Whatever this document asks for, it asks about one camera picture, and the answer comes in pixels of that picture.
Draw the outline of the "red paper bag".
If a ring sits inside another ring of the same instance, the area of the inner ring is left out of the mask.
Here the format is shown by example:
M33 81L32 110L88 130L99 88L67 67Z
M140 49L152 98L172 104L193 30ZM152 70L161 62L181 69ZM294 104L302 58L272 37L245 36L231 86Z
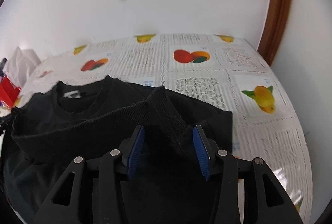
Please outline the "red paper bag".
M19 86L15 86L9 78L4 77L0 84L1 105L11 110L20 92L21 88Z

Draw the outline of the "brown wooden door frame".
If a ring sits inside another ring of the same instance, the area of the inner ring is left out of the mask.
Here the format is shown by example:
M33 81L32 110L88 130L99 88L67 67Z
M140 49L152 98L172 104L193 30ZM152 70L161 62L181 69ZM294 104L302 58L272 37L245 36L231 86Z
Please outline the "brown wooden door frame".
M292 0L270 0L258 53L268 65L273 63L280 46Z

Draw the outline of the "white plastic bag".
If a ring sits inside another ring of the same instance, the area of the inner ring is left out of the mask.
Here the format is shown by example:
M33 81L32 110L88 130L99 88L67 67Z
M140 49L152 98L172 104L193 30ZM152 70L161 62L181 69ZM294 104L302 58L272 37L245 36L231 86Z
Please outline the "white plastic bag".
M13 85L23 88L40 63L41 60L33 49L22 50L17 47L10 59L7 60L3 71Z

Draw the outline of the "black sweatshirt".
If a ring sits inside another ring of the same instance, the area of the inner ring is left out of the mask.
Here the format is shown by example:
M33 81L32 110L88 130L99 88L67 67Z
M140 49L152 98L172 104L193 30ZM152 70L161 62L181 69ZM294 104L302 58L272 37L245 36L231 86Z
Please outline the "black sweatshirt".
M1 188L32 223L46 196L77 156L120 147L137 125L144 146L132 180L122 183L131 223L213 223L220 186L202 176L192 131L232 150L232 113L192 97L112 77L83 86L58 82L13 108L1 150Z

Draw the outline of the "fruit-print tablecloth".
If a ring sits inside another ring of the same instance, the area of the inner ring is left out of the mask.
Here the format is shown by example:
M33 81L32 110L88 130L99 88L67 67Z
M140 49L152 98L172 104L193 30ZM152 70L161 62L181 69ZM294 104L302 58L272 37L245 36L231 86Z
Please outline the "fruit-print tablecloth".
M233 154L264 159L304 223L312 209L312 170L304 133L286 91L244 39L212 34L158 34L91 43L45 59L17 101L58 81L83 85L106 75L167 89L233 114Z

